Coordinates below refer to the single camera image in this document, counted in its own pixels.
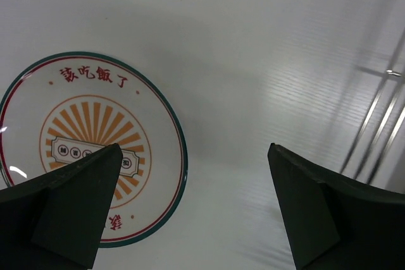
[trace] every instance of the red chinese characters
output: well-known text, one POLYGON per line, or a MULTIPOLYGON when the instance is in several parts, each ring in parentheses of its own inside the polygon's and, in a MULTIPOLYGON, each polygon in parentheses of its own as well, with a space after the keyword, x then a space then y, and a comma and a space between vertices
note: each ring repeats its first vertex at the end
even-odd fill
POLYGON ((93 73, 90 73, 90 66, 82 66, 81 68, 77 69, 80 75, 85 75, 88 79, 93 79, 96 76, 93 73))
POLYGON ((99 75, 100 80, 110 83, 113 82, 111 79, 109 79, 109 70, 98 67, 96 73, 99 75))
POLYGON ((74 81, 74 79, 78 79, 79 77, 85 77, 87 79, 96 79, 103 82, 114 82, 117 84, 117 86, 123 88, 124 83, 128 80, 127 77, 118 74, 114 77, 113 75, 111 75, 109 69, 103 69, 100 66, 98 66, 97 69, 92 69, 91 66, 81 66, 80 68, 77 68, 77 71, 78 75, 73 72, 72 68, 64 68, 60 70, 61 74, 67 82, 72 82, 74 81))
POLYGON ((74 81, 74 79, 78 78, 78 76, 76 76, 74 72, 72 72, 72 68, 64 68, 59 71, 61 72, 61 74, 63 75, 63 77, 67 82, 72 82, 74 81))
POLYGON ((121 216, 120 215, 114 215, 112 218, 108 218, 110 221, 110 229, 111 230, 117 230, 121 229, 122 223, 121 223, 121 216))
POLYGON ((117 76, 121 78, 121 83, 118 84, 118 86, 119 86, 120 88, 122 88, 122 87, 124 86, 124 81, 128 80, 128 78, 126 78, 126 77, 124 77, 124 76, 121 76, 121 75, 117 75, 117 76))

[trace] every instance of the orange circle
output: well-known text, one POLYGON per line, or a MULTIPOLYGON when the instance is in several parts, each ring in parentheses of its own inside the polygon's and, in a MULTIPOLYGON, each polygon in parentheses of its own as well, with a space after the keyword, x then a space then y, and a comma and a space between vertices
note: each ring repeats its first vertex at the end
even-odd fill
POLYGON ((90 94, 88 94, 88 95, 79 95, 79 96, 75 96, 75 97, 68 98, 68 99, 66 99, 65 101, 59 103, 57 106, 55 106, 55 107, 51 110, 51 112, 49 112, 49 114, 46 116, 46 118, 45 118, 45 120, 44 120, 44 123, 43 123, 43 125, 42 125, 42 128, 40 129, 40 135, 39 135, 39 157, 40 157, 40 161, 41 161, 41 163, 42 163, 42 167, 44 168, 45 173, 47 173, 47 171, 46 171, 46 169, 45 169, 44 161, 43 161, 43 159, 42 159, 42 154, 41 154, 41 139, 42 139, 42 132, 43 132, 43 130, 44 130, 44 127, 45 127, 46 122, 48 121, 48 118, 49 118, 50 115, 53 113, 53 111, 55 111, 55 109, 56 109, 57 107, 59 107, 60 105, 66 103, 66 102, 68 102, 68 101, 70 101, 70 100, 72 100, 72 99, 79 98, 79 97, 97 97, 97 98, 101 98, 101 99, 106 99, 107 101, 110 101, 110 102, 112 102, 112 103, 114 103, 114 104, 117 104, 118 106, 120 106, 120 107, 122 107, 124 110, 126 110, 126 112, 128 112, 129 115, 132 116, 132 118, 138 123, 138 125, 140 126, 140 128, 141 128, 142 131, 144 132, 144 135, 145 135, 145 137, 146 137, 147 145, 149 146, 149 158, 150 158, 149 173, 147 174, 147 177, 146 177, 146 180, 145 180, 144 185, 142 186, 142 188, 139 190, 139 192, 138 192, 134 197, 132 197, 130 200, 128 200, 127 202, 125 202, 125 203, 123 203, 123 204, 121 204, 121 205, 114 206, 114 207, 110 207, 110 209, 115 209, 115 208, 124 206, 124 205, 128 204, 129 202, 133 201, 133 200, 143 191, 143 189, 144 189, 145 186, 146 186, 146 183, 147 183, 147 181, 148 181, 148 179, 149 179, 149 177, 150 177, 150 175, 151 175, 151 171, 152 171, 152 149, 151 149, 151 144, 149 143, 149 139, 148 139, 148 137, 147 137, 147 135, 146 135, 145 129, 144 129, 144 127, 139 123, 138 119, 137 119, 130 111, 128 111, 128 109, 126 109, 126 107, 122 106, 121 104, 117 103, 116 101, 113 101, 112 99, 109 99, 109 98, 103 97, 103 96, 98 96, 98 95, 90 95, 90 94))

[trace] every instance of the white ceramic plate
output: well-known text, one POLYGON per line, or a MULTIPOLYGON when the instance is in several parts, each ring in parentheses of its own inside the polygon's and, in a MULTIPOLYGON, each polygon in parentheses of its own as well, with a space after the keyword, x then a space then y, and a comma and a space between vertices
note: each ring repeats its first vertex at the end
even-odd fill
POLYGON ((0 104, 1 171, 9 186, 114 142, 124 158, 101 247, 149 236, 180 202, 187 149, 168 101, 119 60, 68 52, 27 68, 0 104))

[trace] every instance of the orange sunburst pattern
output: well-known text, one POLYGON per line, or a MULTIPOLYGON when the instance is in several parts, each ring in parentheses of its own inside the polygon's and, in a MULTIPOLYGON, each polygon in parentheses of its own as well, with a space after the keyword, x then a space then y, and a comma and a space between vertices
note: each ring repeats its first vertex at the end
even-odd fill
POLYGON ((46 171, 58 169, 94 149, 120 144, 124 159, 111 207, 135 198, 149 176, 151 151, 142 126, 124 107, 104 97, 87 95, 61 103, 48 115, 41 139, 40 153, 46 171), (59 141, 64 142, 57 148, 55 143, 59 141), (134 171, 125 173, 125 166, 134 171))

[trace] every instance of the white surface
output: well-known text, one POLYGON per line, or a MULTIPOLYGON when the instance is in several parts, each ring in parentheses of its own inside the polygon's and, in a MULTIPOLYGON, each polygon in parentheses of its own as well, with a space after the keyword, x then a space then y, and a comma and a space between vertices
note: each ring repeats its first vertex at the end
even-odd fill
POLYGON ((100 250, 94 269, 293 269, 268 146, 338 170, 378 83, 356 67, 383 71, 403 2, 0 0, 0 93, 38 59, 94 51, 136 67, 176 111, 190 156, 183 200, 153 236, 100 250))

